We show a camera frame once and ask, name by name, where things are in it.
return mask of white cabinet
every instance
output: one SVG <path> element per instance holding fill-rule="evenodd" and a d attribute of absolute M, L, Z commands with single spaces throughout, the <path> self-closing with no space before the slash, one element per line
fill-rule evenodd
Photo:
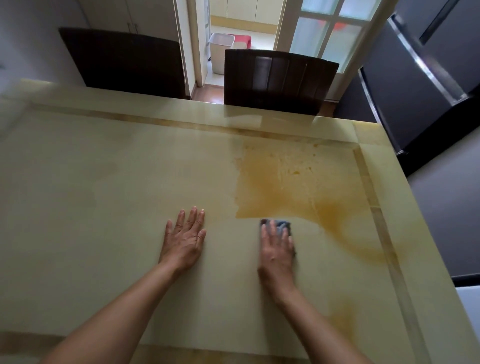
<path fill-rule="evenodd" d="M 179 32 L 173 1 L 127 0 L 135 32 L 178 42 Z"/>
<path fill-rule="evenodd" d="M 92 29 L 134 32 L 125 0 L 80 0 Z"/>
<path fill-rule="evenodd" d="M 210 13 L 214 16 L 227 17 L 227 0 L 210 0 Z"/>
<path fill-rule="evenodd" d="M 257 0 L 228 0 L 227 18 L 255 21 Z"/>
<path fill-rule="evenodd" d="M 258 0 L 255 21 L 257 23 L 278 25 L 283 0 Z"/>

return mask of plastic bin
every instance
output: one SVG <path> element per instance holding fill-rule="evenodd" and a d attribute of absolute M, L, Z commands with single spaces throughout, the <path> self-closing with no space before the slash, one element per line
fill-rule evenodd
<path fill-rule="evenodd" d="M 231 49 L 235 36 L 213 33 L 210 37 L 210 53 L 212 55 L 212 70 L 217 74 L 225 74 L 225 50 Z"/>

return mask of dark wooden chair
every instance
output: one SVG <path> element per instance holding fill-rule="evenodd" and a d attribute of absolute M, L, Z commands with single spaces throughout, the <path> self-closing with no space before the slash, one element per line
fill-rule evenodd
<path fill-rule="evenodd" d="M 225 51 L 225 105 L 317 115 L 338 63 L 273 50 Z"/>
<path fill-rule="evenodd" d="M 59 31 L 88 87 L 187 98 L 178 42 L 96 29 Z"/>

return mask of yellow tabletop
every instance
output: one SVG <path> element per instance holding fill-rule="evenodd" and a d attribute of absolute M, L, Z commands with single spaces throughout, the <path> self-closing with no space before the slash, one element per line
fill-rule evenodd
<path fill-rule="evenodd" d="M 375 363 L 480 362 L 380 125 L 22 80 L 0 98 L 0 201 L 0 360 L 44 355 L 197 205 L 201 261 L 133 362 L 307 358 L 256 276 L 261 218 L 292 222 L 299 288 Z"/>

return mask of left arm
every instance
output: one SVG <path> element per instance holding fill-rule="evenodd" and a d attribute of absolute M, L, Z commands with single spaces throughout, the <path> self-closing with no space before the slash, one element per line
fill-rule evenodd
<path fill-rule="evenodd" d="M 194 207 L 186 223 L 184 210 L 175 228 L 169 220 L 158 265 L 70 334 L 41 364 L 128 364 L 162 297 L 200 257 L 204 216 Z"/>

